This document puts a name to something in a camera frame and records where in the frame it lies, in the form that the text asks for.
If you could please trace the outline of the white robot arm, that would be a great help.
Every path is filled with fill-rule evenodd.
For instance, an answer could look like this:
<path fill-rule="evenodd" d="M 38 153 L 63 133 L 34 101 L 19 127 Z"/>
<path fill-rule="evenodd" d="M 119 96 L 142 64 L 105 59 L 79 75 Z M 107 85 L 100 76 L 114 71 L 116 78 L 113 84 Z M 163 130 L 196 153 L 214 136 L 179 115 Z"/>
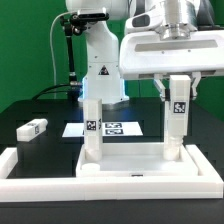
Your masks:
<path fill-rule="evenodd" d="M 65 0 L 69 24 L 85 34 L 87 74 L 80 102 L 127 101 L 126 80 L 188 77 L 196 95 L 201 77 L 224 75 L 224 30 L 215 26 L 208 0 Z"/>

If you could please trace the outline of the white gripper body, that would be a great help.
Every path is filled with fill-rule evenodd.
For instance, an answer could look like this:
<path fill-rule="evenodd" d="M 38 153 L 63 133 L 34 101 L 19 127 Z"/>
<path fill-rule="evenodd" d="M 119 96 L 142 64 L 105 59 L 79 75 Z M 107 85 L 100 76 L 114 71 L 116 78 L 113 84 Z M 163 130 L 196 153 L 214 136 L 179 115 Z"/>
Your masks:
<path fill-rule="evenodd" d="M 189 39 L 165 41 L 155 32 L 128 34 L 121 43 L 119 69 L 125 80 L 193 72 L 224 75 L 224 30 L 198 31 Z"/>

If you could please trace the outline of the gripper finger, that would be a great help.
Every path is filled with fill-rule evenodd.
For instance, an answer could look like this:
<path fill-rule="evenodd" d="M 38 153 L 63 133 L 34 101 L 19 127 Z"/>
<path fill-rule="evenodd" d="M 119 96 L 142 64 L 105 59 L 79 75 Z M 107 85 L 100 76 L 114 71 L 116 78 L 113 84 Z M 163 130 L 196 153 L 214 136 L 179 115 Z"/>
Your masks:
<path fill-rule="evenodd" d="M 191 75 L 191 92 L 190 96 L 192 100 L 197 98 L 197 86 L 201 80 L 201 73 L 200 72 L 193 72 Z"/>
<path fill-rule="evenodd" d="M 162 83 L 163 76 L 161 74 L 155 74 L 153 78 L 153 83 L 159 92 L 160 99 L 165 102 L 170 100 L 170 90 L 167 89 Z"/>

